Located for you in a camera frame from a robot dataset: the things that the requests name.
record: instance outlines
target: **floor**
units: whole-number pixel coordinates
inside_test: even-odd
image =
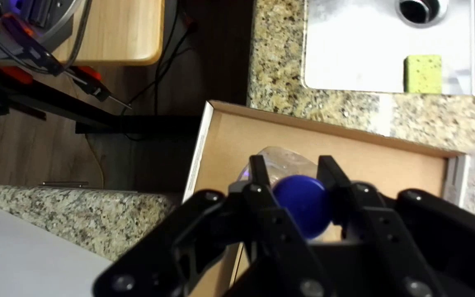
[[[191,49],[176,57],[158,87],[158,114],[199,114],[206,99],[244,104],[252,0],[186,0],[184,6],[189,18],[198,21],[198,29],[183,44]],[[173,5],[166,10],[166,20],[171,20]],[[120,99],[128,99],[148,84],[155,71],[153,66],[95,67]],[[66,77],[41,81],[108,112],[122,110],[113,102],[87,97]],[[146,92],[132,112],[155,112],[151,100],[151,92]],[[132,142],[125,135],[85,138],[75,135],[74,122],[62,117],[38,120],[11,110],[0,117],[0,185],[181,191],[193,145],[194,135],[148,135],[143,142]]]

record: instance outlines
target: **blue ball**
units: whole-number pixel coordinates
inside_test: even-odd
[[[320,236],[331,221],[326,189],[316,178],[292,175],[273,186],[277,203],[285,208],[305,239]]]

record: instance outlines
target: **sink drain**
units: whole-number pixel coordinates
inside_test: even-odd
[[[442,18],[447,0],[397,0],[399,16],[414,26],[427,26]]]

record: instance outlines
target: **granite countertop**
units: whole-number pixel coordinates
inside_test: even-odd
[[[301,86],[301,0],[255,0],[249,105],[443,148],[475,147],[475,97]],[[0,186],[0,208],[115,259],[169,209],[161,194]]]

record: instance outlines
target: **yellow sponge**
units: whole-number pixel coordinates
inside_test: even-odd
[[[405,92],[442,92],[442,59],[437,54],[414,54],[404,59]]]

